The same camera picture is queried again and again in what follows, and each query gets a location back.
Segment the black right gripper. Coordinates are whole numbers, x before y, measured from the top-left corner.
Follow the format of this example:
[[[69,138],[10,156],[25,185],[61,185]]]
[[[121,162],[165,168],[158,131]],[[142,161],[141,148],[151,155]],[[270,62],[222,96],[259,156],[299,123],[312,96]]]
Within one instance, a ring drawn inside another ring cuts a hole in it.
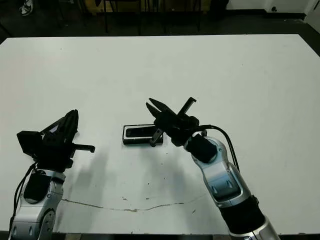
[[[151,137],[149,144],[154,147],[158,139],[165,133],[175,146],[184,145],[192,135],[192,130],[199,126],[199,120],[196,117],[187,115],[187,111],[197,100],[189,97],[178,113],[156,99],[149,98],[149,101],[152,104],[146,102],[145,105],[155,118],[153,123],[156,127],[156,132]]]

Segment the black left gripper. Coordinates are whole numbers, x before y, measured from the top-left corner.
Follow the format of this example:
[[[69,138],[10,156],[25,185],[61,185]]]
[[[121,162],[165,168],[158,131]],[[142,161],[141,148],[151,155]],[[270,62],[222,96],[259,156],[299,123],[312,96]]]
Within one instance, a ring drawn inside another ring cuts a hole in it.
[[[32,158],[37,168],[46,170],[66,170],[72,167],[74,154],[77,150],[95,152],[94,145],[77,144],[73,139],[78,132],[79,112],[69,111],[43,130],[43,134],[52,133],[61,136],[65,142],[44,142],[37,140],[32,143]]]

